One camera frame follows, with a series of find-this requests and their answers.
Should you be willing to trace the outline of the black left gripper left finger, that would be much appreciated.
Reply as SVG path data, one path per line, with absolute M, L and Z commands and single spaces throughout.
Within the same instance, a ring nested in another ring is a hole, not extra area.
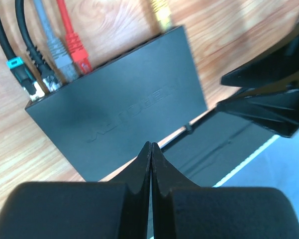
M 151 144 L 107 182 L 25 182 L 0 212 L 0 239 L 144 239 Z

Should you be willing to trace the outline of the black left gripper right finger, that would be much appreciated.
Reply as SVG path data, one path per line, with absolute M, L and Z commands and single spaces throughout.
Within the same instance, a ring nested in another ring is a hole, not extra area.
M 152 200 L 157 239 L 299 239 L 288 198 L 268 187 L 201 187 L 152 145 Z

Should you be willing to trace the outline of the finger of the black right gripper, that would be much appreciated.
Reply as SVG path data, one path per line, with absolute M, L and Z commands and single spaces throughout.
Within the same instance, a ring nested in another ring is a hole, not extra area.
M 221 77 L 226 86 L 258 88 L 299 71 L 299 35 L 289 34 L 281 41 Z
M 217 103 L 216 110 L 248 120 L 282 137 L 299 129 L 299 89 L 273 94 L 251 95 L 242 88 Z

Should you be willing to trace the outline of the black network switch box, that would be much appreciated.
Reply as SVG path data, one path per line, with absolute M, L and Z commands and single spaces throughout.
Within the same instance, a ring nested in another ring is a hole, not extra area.
M 206 109 L 178 26 L 25 110 L 86 181 L 98 181 Z

